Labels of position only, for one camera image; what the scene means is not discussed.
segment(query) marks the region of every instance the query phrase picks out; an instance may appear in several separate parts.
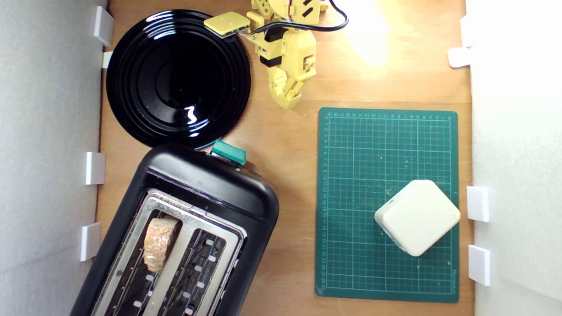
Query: green cutting mat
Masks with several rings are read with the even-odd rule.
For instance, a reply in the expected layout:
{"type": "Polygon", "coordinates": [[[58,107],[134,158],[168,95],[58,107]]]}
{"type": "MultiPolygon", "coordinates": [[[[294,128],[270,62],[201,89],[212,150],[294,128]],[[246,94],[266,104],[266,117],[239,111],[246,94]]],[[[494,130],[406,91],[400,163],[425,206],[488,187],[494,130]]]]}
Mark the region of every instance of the green cutting mat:
{"type": "Polygon", "coordinates": [[[457,114],[322,108],[315,291],[361,299],[459,300],[459,226],[421,257],[400,250],[375,211],[413,179],[459,205],[457,114]]]}

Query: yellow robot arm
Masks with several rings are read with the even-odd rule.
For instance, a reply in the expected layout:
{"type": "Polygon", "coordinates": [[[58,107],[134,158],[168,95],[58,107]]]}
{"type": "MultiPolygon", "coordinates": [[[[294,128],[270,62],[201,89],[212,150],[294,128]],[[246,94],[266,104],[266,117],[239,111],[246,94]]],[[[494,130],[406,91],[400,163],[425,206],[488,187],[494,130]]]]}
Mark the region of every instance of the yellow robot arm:
{"type": "MultiPolygon", "coordinates": [[[[322,0],[252,0],[252,8],[259,14],[248,12],[244,17],[227,12],[205,20],[205,26],[220,37],[238,33],[255,44],[260,62],[268,68],[272,98],[291,109],[299,102],[305,84],[316,75],[316,39],[310,29],[302,28],[318,24],[320,12],[328,5],[322,0]],[[274,23],[265,26],[266,20],[274,23]]],[[[336,10],[347,24],[347,16],[336,10]]]]}

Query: black toaster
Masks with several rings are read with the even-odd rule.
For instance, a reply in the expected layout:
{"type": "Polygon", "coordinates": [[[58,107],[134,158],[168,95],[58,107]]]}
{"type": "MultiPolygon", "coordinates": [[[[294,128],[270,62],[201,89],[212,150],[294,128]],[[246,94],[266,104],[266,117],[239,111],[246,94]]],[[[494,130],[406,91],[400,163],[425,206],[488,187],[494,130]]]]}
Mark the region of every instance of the black toaster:
{"type": "Polygon", "coordinates": [[[138,167],[71,315],[237,315],[278,214],[275,193],[240,163],[158,146],[138,167]],[[178,225],[154,273],[143,252],[158,218],[178,225]]]}

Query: plate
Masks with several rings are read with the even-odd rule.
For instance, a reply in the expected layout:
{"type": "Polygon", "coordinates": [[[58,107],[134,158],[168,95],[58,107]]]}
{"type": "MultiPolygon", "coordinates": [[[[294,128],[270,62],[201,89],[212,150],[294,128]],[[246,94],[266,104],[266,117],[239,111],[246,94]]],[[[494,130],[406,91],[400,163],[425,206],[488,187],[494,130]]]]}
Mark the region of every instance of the plate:
{"type": "Polygon", "coordinates": [[[226,135],[250,96],[250,63],[238,37],[207,30],[192,10],[154,14],[121,38],[107,97],[123,128],[145,145],[201,148],[226,135]]]}

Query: wooden table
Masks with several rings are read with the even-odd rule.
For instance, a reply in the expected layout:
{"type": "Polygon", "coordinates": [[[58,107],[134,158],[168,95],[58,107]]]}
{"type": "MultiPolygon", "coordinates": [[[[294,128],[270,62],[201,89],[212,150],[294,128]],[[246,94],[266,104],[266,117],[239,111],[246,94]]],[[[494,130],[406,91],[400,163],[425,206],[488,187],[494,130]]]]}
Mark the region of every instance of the wooden table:
{"type": "MultiPolygon", "coordinates": [[[[335,33],[316,33],[318,74],[307,84],[294,110],[284,110],[270,99],[266,70],[253,47],[245,42],[253,75],[250,102],[225,140],[247,150],[249,160],[277,193],[280,215],[241,315],[472,316],[474,285],[467,270],[472,225],[466,218],[462,189],[472,181],[470,79],[468,69],[453,70],[447,63],[447,49],[460,45],[459,19],[464,15],[464,1],[336,0],[336,4],[345,9],[351,22],[335,33]],[[463,214],[458,304],[338,299],[314,294],[316,126],[318,109],[323,106],[458,112],[463,214]]],[[[108,10],[115,18],[113,44],[137,21],[173,8],[212,15],[245,13],[250,10],[250,0],[110,0],[108,10]]],[[[337,18],[330,10],[323,23],[339,23],[337,18]]],[[[103,92],[101,151],[107,155],[107,171],[106,184],[99,189],[97,211],[102,234],[148,149],[117,123],[103,92]]]]}

